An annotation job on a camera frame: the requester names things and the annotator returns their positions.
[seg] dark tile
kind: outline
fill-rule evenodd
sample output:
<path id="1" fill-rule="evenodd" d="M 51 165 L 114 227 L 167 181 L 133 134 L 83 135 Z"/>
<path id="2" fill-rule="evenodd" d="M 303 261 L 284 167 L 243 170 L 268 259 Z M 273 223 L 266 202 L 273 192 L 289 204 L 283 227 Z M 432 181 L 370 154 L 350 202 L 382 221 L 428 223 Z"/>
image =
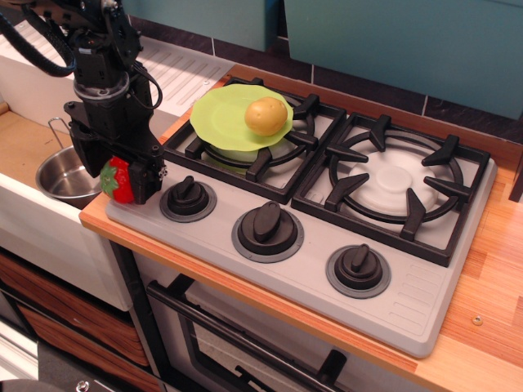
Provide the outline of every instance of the dark tile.
<path id="1" fill-rule="evenodd" d="M 311 65 L 292 60 L 289 56 L 288 41 L 278 38 L 267 51 L 255 51 L 228 42 L 214 40 L 216 56 L 249 65 L 265 71 L 309 82 Z"/>
<path id="2" fill-rule="evenodd" d="M 521 119 L 519 121 L 512 120 L 431 97 L 427 101 L 425 115 L 510 140 L 520 145 L 523 144 L 523 120 Z"/>
<path id="3" fill-rule="evenodd" d="M 203 35 L 131 16 L 132 26 L 145 37 L 212 55 L 212 40 Z"/>
<path id="4" fill-rule="evenodd" d="M 285 2 L 278 2 L 278 36 L 287 37 L 287 17 L 285 16 Z"/>
<path id="5" fill-rule="evenodd" d="M 415 114 L 421 114 L 425 105 L 422 94 L 317 66 L 314 84 Z"/>

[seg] oven handle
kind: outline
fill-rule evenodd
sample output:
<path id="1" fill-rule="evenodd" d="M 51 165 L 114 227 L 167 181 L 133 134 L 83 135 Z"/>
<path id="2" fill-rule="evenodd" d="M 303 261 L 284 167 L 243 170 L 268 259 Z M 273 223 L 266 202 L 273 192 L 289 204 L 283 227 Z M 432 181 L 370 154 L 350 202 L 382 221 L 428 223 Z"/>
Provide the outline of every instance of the oven handle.
<path id="1" fill-rule="evenodd" d="M 176 282 L 177 280 L 179 281 L 179 278 L 182 276 L 185 278 L 182 279 L 182 281 L 185 283 L 182 284 L 182 286 L 185 287 L 180 290 L 180 287 L 176 287 Z M 235 345 L 236 347 L 239 347 L 243 351 L 250 353 L 269 366 L 272 366 L 273 368 L 276 368 L 281 372 L 291 376 L 297 382 L 300 382 L 307 387 L 312 387 L 315 390 L 321 392 L 342 392 L 342 390 L 334 386 L 333 383 L 336 381 L 337 376 L 345 365 L 345 355 L 339 353 L 336 350 L 331 351 L 331 354 L 328 356 L 325 362 L 331 363 L 332 354 L 335 353 L 337 363 L 334 366 L 331 364 L 327 367 L 325 367 L 324 363 L 324 366 L 322 366 L 322 370 L 320 370 L 318 375 L 313 375 L 297 364 L 291 363 L 285 357 L 274 352 L 269 347 L 266 347 L 262 343 L 255 341 L 253 338 L 247 336 L 244 332 L 232 327 L 212 314 L 205 312 L 197 305 L 189 302 L 185 298 L 184 293 L 192 283 L 191 281 L 191 278 L 188 278 L 185 275 L 179 275 L 178 278 L 175 279 L 175 281 L 169 286 L 169 288 L 165 288 L 154 280 L 149 283 L 146 291 L 147 294 L 149 294 L 155 300 L 162 302 L 169 308 L 176 311 L 178 314 L 181 314 L 193 323 L 204 327 L 208 331 L 214 333 L 216 336 L 231 343 L 232 345 Z"/>

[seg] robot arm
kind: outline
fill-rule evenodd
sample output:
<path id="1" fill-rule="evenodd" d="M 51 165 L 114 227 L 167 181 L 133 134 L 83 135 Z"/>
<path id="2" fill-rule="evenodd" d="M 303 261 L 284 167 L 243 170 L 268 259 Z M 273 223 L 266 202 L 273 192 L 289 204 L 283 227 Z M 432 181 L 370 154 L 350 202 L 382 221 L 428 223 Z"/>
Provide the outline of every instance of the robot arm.
<path id="1" fill-rule="evenodd" d="M 52 76 L 74 72 L 74 91 L 81 102 L 68 102 L 64 109 L 71 117 L 74 149 L 87 172 L 98 176 L 104 164 L 118 156 L 129 163 L 135 203 L 145 203 L 161 189 L 165 174 L 163 147 L 149 129 L 162 94 L 136 60 L 142 50 L 140 36 L 129 24 L 121 0 L 6 2 L 22 8 L 27 21 L 56 48 L 66 66 L 43 58 L 12 27 L 0 24 L 13 46 Z M 159 90 L 154 105 L 150 82 Z"/>

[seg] wooden countertop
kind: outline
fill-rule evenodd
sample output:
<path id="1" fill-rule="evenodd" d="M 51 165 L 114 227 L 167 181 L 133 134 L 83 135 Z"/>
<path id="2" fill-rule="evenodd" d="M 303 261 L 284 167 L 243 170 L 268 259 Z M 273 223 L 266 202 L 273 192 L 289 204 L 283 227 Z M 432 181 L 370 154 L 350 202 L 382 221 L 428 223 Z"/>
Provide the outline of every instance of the wooden countertop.
<path id="1" fill-rule="evenodd" d="M 64 147 L 72 144 L 67 129 L 53 124 Z M 0 104 L 0 173 L 38 189 L 36 172 L 40 165 L 60 151 L 49 127 L 37 124 Z"/>
<path id="2" fill-rule="evenodd" d="M 523 390 L 523 203 L 508 200 L 523 146 L 388 106 L 346 96 L 257 69 L 235 66 L 229 76 L 261 77 L 269 87 L 298 95 L 317 93 L 323 102 L 435 136 L 453 133 L 462 143 L 491 152 L 498 175 L 463 273 L 432 354 L 416 359 L 329 318 L 235 277 L 178 249 L 108 219 L 109 199 L 99 196 L 81 213 L 83 224 L 208 286 L 432 390 Z M 164 142 L 185 121 L 173 124 Z M 473 323 L 480 316 L 481 325 Z"/>

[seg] oven window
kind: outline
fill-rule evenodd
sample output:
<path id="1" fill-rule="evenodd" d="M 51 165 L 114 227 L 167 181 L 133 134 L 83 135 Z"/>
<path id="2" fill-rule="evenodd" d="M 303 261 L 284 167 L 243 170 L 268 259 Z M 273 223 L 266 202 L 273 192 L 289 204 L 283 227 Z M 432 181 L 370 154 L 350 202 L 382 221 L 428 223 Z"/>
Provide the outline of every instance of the oven window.
<path id="1" fill-rule="evenodd" d="M 310 391 L 204 327 L 182 316 L 181 321 L 194 367 L 215 381 L 228 383 L 231 391 Z"/>

